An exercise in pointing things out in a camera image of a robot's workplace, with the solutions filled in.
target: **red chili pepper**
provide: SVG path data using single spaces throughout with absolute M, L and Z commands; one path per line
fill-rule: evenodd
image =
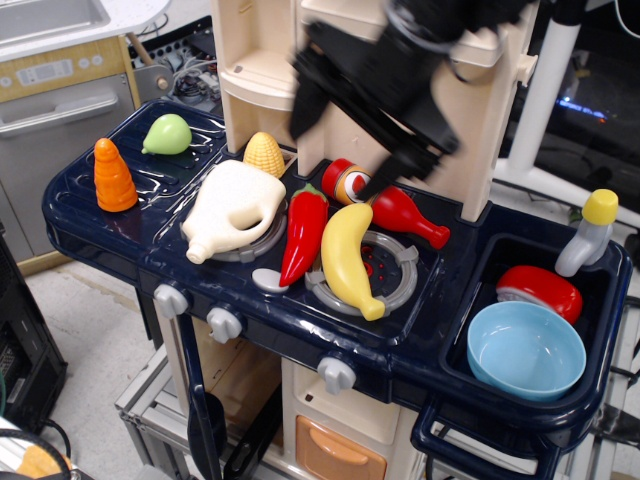
M 291 197 L 287 247 L 282 258 L 280 286 L 287 287 L 309 270 L 320 252 L 322 232 L 329 218 L 327 198 L 308 183 Z

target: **white milk jug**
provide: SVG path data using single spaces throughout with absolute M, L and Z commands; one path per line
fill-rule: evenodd
M 187 258 L 201 264 L 215 253 L 249 245 L 273 221 L 286 193 L 284 184 L 262 170 L 227 160 L 207 175 L 182 224 Z

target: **toy banana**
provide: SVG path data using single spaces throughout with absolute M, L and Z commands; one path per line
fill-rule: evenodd
M 360 244 L 373 218 L 369 204 L 354 203 L 340 209 L 322 235 L 322 269 L 331 291 L 357 308 L 367 320 L 384 315 L 385 305 L 373 298 L 362 262 Z

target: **light blue bowl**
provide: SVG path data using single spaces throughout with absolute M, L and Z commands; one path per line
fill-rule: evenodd
M 587 354 L 560 315 L 513 301 L 490 305 L 473 318 L 467 359 L 478 380 L 527 400 L 550 402 L 580 379 Z

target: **oven door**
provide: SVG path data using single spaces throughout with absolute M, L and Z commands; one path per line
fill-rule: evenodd
M 49 181 L 133 111 L 125 75 L 2 104 L 0 214 L 16 261 L 53 251 L 41 211 Z

